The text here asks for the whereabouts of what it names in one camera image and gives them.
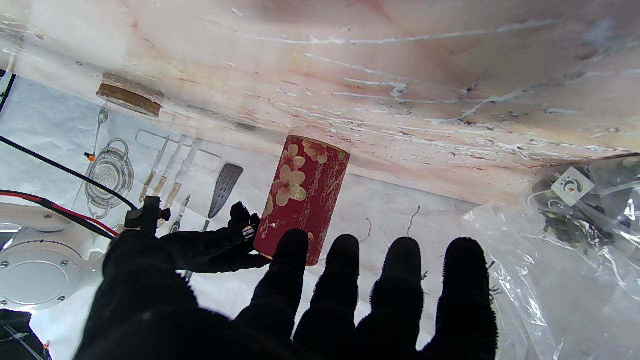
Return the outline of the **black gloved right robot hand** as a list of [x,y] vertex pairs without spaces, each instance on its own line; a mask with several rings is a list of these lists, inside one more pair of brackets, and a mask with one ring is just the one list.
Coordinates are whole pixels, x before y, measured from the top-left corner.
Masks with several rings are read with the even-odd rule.
[[126,230],[103,262],[103,280],[93,307],[117,315],[154,308],[198,308],[198,300],[179,271],[223,274],[260,269],[270,260],[254,253],[259,217],[238,202],[226,227],[177,231],[155,237]]

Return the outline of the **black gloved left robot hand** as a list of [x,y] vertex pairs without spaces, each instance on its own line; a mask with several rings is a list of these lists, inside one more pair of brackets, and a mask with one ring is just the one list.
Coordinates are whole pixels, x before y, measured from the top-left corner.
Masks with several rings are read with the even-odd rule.
[[296,321],[306,271],[306,232],[286,232],[249,305],[234,319],[198,307],[117,314],[91,306],[76,360],[493,360],[498,324],[482,246],[453,240],[445,252],[435,335],[417,349],[425,304],[419,244],[396,239],[359,323],[360,244],[334,240]]

